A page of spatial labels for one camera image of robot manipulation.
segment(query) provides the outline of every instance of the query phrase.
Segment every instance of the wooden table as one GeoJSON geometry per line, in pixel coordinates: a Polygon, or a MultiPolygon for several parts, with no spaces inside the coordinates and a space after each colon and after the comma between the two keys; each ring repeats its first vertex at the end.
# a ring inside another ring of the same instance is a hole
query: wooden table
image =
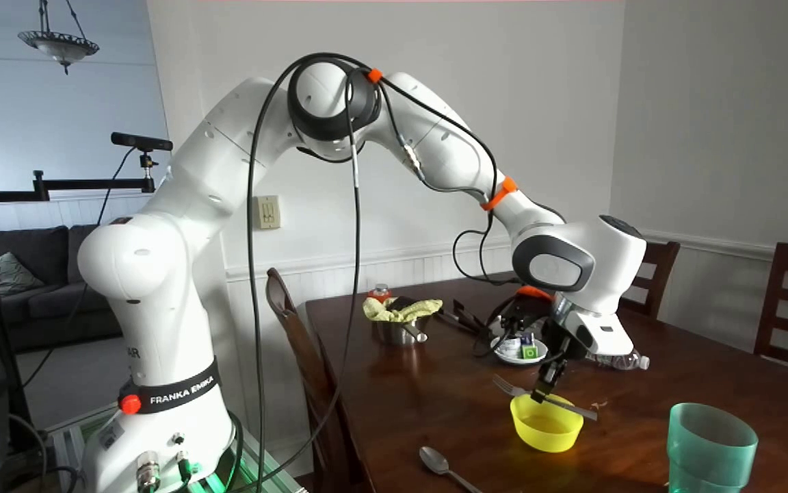
{"type": "MultiPolygon", "coordinates": [[[[469,312],[484,317],[512,286],[438,282],[395,292],[445,299],[447,307],[461,299],[469,312]]],[[[491,384],[492,375],[505,375],[531,386],[536,367],[505,367],[476,356],[476,338],[438,321],[427,326],[427,344],[383,347],[360,308],[343,369],[350,296],[309,302],[308,312],[343,384],[350,432],[382,493],[461,490],[421,467],[421,443],[442,448],[487,493],[666,490],[668,407],[685,400],[747,418],[762,438],[747,490],[788,493],[788,367],[626,315],[625,322],[635,344],[651,356],[651,369],[569,363],[559,393],[587,407],[600,406],[600,422],[587,422],[576,448],[546,455],[514,436],[509,400],[491,384]]]]}

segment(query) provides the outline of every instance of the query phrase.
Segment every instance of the couch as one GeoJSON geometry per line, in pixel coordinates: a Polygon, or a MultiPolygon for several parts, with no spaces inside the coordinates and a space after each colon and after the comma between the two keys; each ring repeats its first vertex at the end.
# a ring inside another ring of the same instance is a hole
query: couch
{"type": "Polygon", "coordinates": [[[87,291],[78,269],[90,230],[0,230],[0,307],[15,352],[120,337],[109,303],[87,291]]]}

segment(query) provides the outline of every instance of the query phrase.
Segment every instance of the yellow bowl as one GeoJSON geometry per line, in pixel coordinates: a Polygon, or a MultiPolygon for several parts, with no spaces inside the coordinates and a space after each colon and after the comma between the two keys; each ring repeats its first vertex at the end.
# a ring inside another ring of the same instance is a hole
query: yellow bowl
{"type": "Polygon", "coordinates": [[[568,451],[576,447],[584,415],[568,407],[536,401],[531,393],[521,393],[509,400],[509,412],[514,422],[514,432],[539,451],[568,451]]]}

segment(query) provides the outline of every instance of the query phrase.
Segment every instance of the power outlet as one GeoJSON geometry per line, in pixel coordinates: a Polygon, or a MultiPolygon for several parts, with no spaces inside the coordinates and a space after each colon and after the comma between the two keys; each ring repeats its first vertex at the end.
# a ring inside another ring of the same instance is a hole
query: power outlet
{"type": "Polygon", "coordinates": [[[254,196],[254,225],[258,225],[258,230],[280,230],[283,228],[280,193],[254,196]]]}

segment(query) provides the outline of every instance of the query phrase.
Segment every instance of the lamp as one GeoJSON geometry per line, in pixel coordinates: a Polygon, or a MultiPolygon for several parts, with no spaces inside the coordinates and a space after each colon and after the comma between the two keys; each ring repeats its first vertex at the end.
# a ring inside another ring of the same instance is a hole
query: lamp
{"type": "Polygon", "coordinates": [[[30,43],[34,50],[51,54],[70,73],[70,65],[82,60],[82,56],[96,54],[100,43],[87,41],[87,36],[82,30],[82,21],[75,14],[71,0],[66,0],[66,6],[70,6],[70,14],[71,14],[81,36],[51,30],[48,0],[38,0],[38,24],[41,26],[38,30],[25,30],[25,33],[19,33],[19,37],[25,43],[30,43]]]}

